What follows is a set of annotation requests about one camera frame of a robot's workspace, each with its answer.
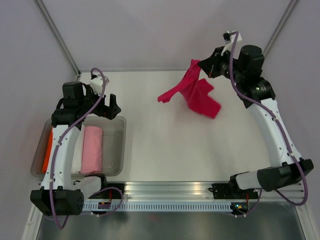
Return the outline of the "left aluminium frame post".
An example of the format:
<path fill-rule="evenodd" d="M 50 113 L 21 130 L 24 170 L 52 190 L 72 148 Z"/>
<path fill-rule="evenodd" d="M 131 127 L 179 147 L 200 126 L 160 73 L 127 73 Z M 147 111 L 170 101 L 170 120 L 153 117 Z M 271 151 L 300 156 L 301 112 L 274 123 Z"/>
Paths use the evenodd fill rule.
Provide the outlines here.
<path fill-rule="evenodd" d="M 60 31 L 58 30 L 54 19 L 52 18 L 48 8 L 46 7 L 43 0 L 34 0 L 34 4 L 36 5 L 38 11 L 42 15 L 42 18 L 44 19 L 45 23 L 47 24 L 51 34 L 53 35 L 56 43 L 58 44 L 60 50 L 62 51 L 63 55 L 65 56 L 67 62 L 71 66 L 72 70 L 74 71 L 77 78 L 81 76 L 81 71 L 79 67 L 77 66 L 70 50 L 68 49 Z"/>

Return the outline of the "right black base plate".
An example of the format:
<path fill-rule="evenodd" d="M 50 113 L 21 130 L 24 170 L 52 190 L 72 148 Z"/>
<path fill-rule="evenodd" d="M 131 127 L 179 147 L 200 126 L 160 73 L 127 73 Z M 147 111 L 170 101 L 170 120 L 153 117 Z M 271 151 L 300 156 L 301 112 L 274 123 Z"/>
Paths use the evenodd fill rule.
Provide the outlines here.
<path fill-rule="evenodd" d="M 232 190 L 228 183 L 213 183 L 208 191 L 213 194 L 215 200 L 256 200 L 259 194 L 253 189 Z"/>

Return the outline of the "right aluminium frame post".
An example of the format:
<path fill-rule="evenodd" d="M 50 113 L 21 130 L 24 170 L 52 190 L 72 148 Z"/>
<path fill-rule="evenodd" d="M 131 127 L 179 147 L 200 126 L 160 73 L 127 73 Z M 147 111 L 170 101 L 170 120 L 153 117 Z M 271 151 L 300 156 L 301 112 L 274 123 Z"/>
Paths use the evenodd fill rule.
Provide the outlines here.
<path fill-rule="evenodd" d="M 293 14 L 295 8 L 297 7 L 300 0 L 290 0 L 281 15 L 276 27 L 274 28 L 270 38 L 267 41 L 266 46 L 263 49 L 263 55 L 266 57 L 271 49 L 273 48 L 275 42 L 277 41 L 278 37 L 280 36 L 282 30 L 286 26 L 288 20 L 290 19 L 291 15 Z"/>

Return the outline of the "aluminium mounting rail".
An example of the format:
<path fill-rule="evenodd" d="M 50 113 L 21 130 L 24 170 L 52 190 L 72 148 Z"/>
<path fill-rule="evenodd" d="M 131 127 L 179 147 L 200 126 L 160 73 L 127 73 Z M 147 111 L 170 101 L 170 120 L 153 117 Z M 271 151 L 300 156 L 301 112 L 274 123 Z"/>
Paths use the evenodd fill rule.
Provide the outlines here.
<path fill-rule="evenodd" d="M 208 191 L 212 184 L 227 183 L 225 181 L 108 181 L 110 183 L 124 184 L 124 198 L 126 201 L 244 201 L 244 199 L 214 199 Z M 304 197 L 304 187 L 301 183 L 281 188 L 288 199 L 299 202 Z M 284 199 L 275 191 L 262 191 L 262 201 L 283 201 Z"/>

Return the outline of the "orange rolled t shirt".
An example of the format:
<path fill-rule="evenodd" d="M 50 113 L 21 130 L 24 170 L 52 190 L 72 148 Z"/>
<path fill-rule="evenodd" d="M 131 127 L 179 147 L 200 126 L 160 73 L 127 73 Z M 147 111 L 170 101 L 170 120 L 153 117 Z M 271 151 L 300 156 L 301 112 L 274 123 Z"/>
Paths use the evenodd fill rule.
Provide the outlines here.
<path fill-rule="evenodd" d="M 43 165 L 42 165 L 42 169 L 41 169 L 41 172 L 43 174 L 45 174 L 48 169 L 48 164 L 49 164 L 51 150 L 52 150 L 52 143 L 53 143 L 53 128 L 50 129 L 47 147 L 46 147 L 45 156 L 44 156 L 44 161 L 43 161 Z"/>

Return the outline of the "clear plastic bin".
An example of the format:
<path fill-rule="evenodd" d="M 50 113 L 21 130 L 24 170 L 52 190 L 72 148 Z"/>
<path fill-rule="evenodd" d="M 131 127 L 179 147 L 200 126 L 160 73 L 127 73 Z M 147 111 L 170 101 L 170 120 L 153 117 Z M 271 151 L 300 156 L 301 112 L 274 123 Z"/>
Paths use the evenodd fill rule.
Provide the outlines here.
<path fill-rule="evenodd" d="M 106 177 L 120 174 L 124 164 L 126 142 L 126 119 L 116 116 L 113 120 L 89 115 L 83 122 L 84 126 L 95 126 L 103 130 L 102 135 L 102 173 Z M 42 172 L 52 121 L 48 119 L 43 127 L 37 149 L 30 168 L 31 174 L 38 180 L 43 180 Z"/>

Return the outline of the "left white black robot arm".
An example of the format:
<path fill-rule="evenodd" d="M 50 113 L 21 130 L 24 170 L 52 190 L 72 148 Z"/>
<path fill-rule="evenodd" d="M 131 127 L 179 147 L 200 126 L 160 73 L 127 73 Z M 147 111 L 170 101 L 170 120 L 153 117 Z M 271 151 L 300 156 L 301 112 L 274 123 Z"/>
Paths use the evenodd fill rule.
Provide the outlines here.
<path fill-rule="evenodd" d="M 72 183 L 72 162 L 76 142 L 88 114 L 113 120 L 121 112 L 116 95 L 98 95 L 82 82 L 67 82 L 63 97 L 51 115 L 52 145 L 47 171 L 40 188 L 30 193 L 31 202 L 47 217 L 76 216 L 85 200 L 96 195 L 104 198 L 109 185 L 103 173 L 89 173 L 77 184 Z"/>

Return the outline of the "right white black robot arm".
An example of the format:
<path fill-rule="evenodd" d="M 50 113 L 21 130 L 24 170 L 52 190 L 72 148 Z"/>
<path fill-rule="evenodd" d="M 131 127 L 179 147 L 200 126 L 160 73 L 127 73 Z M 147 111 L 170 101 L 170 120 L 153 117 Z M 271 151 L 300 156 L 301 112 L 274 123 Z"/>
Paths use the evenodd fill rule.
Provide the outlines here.
<path fill-rule="evenodd" d="M 228 192 L 235 198 L 247 189 L 277 191 L 302 182 L 314 168 L 311 159 L 304 159 L 293 144 L 279 113 L 275 92 L 262 74 L 264 55 L 261 48 L 245 45 L 238 58 L 230 51 L 217 47 L 212 55 L 198 66 L 209 78 L 224 76 L 231 80 L 238 97 L 254 117 L 267 148 L 270 166 L 230 177 Z"/>

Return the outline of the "white rolled t shirt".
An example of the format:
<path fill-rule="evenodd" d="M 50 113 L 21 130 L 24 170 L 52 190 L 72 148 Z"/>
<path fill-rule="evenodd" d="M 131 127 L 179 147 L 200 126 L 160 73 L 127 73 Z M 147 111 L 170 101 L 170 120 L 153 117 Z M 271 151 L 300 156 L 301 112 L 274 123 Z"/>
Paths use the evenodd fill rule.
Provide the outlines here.
<path fill-rule="evenodd" d="M 82 125 L 79 136 L 75 144 L 72 167 L 71 167 L 72 174 L 79 174 L 81 172 L 85 129 L 86 127 Z"/>

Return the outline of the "pink rolled t shirt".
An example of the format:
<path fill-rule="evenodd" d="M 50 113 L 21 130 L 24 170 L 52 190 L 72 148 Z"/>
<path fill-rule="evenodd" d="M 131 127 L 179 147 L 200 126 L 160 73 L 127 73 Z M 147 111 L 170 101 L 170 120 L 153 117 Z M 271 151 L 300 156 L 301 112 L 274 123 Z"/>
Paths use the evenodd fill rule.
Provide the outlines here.
<path fill-rule="evenodd" d="M 81 174 L 102 171 L 103 130 L 97 126 L 87 126 L 84 131 Z"/>

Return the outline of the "magenta t shirt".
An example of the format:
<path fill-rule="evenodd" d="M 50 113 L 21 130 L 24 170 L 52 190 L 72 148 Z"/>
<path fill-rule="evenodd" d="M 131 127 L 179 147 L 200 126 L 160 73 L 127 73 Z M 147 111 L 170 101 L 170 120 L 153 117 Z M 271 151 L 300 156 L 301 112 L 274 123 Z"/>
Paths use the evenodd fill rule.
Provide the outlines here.
<path fill-rule="evenodd" d="M 198 63 L 200 63 L 199 60 L 192 59 L 180 82 L 158 96 L 157 101 L 168 103 L 176 93 L 180 93 L 190 110 L 215 119 L 222 106 L 209 96 L 214 87 L 205 78 L 200 79 L 201 68 Z"/>

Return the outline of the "aluminium frame post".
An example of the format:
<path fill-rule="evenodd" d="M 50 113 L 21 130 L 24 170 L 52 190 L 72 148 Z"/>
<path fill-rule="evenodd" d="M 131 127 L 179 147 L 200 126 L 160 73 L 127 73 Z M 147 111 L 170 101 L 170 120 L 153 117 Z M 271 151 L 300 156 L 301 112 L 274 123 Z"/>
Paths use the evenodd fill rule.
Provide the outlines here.
<path fill-rule="evenodd" d="M 74 71 L 77 78 L 81 76 L 81 71 L 79 67 L 77 66 L 70 50 L 68 49 L 60 31 L 58 30 L 54 19 L 52 18 L 48 8 L 46 7 L 43 0 L 34 0 L 34 4 L 36 5 L 38 11 L 42 15 L 42 18 L 44 19 L 45 23 L 47 24 L 51 34 L 53 35 L 56 43 L 58 44 L 60 50 L 62 51 L 63 55 L 65 56 L 67 62 L 71 66 L 72 70 Z"/>
<path fill-rule="evenodd" d="M 281 15 L 276 27 L 274 28 L 270 38 L 267 41 L 266 46 L 263 49 L 263 55 L 266 57 L 271 49 L 273 48 L 275 42 L 277 41 L 278 37 L 280 36 L 282 30 L 286 26 L 288 20 L 290 19 L 291 15 L 293 14 L 295 8 L 297 7 L 300 0 L 290 0 Z"/>

